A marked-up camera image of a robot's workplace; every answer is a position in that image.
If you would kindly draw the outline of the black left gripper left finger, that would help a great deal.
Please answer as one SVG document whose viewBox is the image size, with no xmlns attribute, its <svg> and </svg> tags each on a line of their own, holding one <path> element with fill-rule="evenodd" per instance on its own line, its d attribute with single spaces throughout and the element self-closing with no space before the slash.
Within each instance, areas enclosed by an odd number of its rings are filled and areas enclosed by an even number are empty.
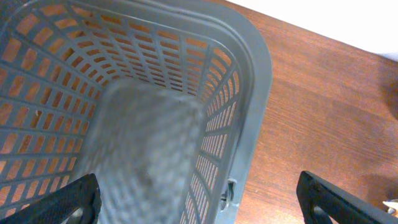
<svg viewBox="0 0 398 224">
<path fill-rule="evenodd" d="M 2 219 L 1 224 L 95 224 L 98 222 L 101 206 L 101 193 L 96 176 L 86 174 L 21 211 Z"/>
</svg>

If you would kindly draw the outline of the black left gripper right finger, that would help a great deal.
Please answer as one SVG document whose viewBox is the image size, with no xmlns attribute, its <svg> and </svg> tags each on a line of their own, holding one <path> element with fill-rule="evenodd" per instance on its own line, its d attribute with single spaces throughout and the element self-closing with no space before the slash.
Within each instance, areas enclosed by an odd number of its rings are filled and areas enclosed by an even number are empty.
<svg viewBox="0 0 398 224">
<path fill-rule="evenodd" d="M 300 173 L 296 194 L 306 224 L 397 223 L 396 217 L 306 170 Z"/>
</svg>

